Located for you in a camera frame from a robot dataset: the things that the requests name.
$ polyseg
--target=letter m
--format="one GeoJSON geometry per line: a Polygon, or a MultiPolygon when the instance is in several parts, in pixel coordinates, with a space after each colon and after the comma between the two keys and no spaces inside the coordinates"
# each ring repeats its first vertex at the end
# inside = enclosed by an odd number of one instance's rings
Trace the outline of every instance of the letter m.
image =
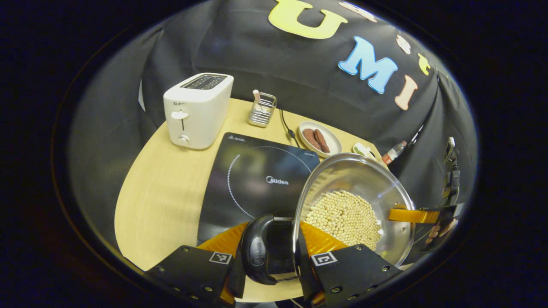
{"type": "Polygon", "coordinates": [[[378,93],[384,93],[384,87],[388,79],[390,79],[392,73],[398,70],[398,66],[390,58],[375,61],[373,45],[359,36],[354,36],[354,40],[356,40],[354,50],[346,61],[339,62],[339,67],[351,75],[356,75],[358,73],[358,65],[361,63],[359,78],[365,80],[375,75],[367,83],[378,93]]]}

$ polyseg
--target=metal utensil holder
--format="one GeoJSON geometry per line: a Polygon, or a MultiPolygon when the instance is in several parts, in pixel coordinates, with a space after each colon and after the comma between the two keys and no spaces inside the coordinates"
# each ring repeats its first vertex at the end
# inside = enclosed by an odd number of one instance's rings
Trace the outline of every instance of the metal utensil holder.
{"type": "Polygon", "coordinates": [[[260,101],[255,99],[249,112],[248,123],[255,126],[266,127],[274,110],[276,109],[276,97],[274,95],[259,92],[260,101]]]}

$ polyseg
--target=wooden table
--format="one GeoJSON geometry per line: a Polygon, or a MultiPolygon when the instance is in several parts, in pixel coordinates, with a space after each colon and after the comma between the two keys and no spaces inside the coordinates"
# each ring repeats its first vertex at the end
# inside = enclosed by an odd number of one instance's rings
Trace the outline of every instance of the wooden table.
{"type": "MultiPolygon", "coordinates": [[[[224,133],[233,132],[295,146],[295,141],[287,137],[278,110],[266,128],[248,124],[251,106],[252,102],[230,99],[221,131],[205,150],[176,146],[169,140],[166,123],[158,128],[135,159],[118,195],[114,225],[116,240],[124,257],[147,271],[179,246],[196,246],[204,193],[224,133]]],[[[284,117],[296,134],[301,122],[311,121],[285,111],[284,117]]],[[[376,157],[381,157],[373,144],[321,124],[339,138],[343,152],[350,152],[356,142],[361,142],[370,147],[376,157]]],[[[237,300],[258,303],[299,296],[302,296],[302,289],[298,280],[266,286],[247,277],[244,297],[237,300]]]]}

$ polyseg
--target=midea logo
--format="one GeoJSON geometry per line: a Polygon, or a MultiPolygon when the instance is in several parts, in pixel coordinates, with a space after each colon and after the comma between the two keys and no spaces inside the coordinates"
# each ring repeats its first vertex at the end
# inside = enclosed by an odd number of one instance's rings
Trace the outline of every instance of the midea logo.
{"type": "Polygon", "coordinates": [[[270,184],[284,184],[284,185],[289,185],[289,183],[287,181],[282,181],[282,180],[278,180],[278,179],[275,179],[271,176],[267,176],[266,177],[266,182],[267,183],[270,183],[270,184]]]}

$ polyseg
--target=black cloth backdrop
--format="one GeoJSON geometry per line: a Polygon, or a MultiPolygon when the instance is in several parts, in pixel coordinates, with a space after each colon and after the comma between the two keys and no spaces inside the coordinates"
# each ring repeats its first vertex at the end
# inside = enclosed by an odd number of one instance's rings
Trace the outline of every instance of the black cloth backdrop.
{"type": "Polygon", "coordinates": [[[416,144],[390,165],[418,207],[435,207],[441,200],[443,152],[453,136],[460,151],[459,202],[468,200],[478,136],[469,103],[441,60],[382,16],[373,23],[336,1],[314,1],[298,19],[315,27],[324,17],[320,9],[343,16],[348,23],[333,37],[284,32],[268,21],[276,4],[209,0],[176,13],[127,44],[90,83],[73,118],[68,165],[82,212],[113,247],[118,193],[139,151],[165,121],[163,93],[201,72],[234,76],[233,98],[251,101],[253,89],[271,93],[279,108],[369,140],[381,153],[402,140],[409,142],[424,124],[416,144]],[[409,42],[411,55],[396,44],[397,34],[409,42]],[[354,36],[375,46],[377,60],[388,57],[398,65],[384,94],[338,68],[355,47],[354,36]],[[417,53],[431,65],[428,76],[419,69],[417,53]],[[404,75],[418,85],[406,111],[394,102],[404,75]],[[146,111],[138,104],[141,80],[146,111]]]}

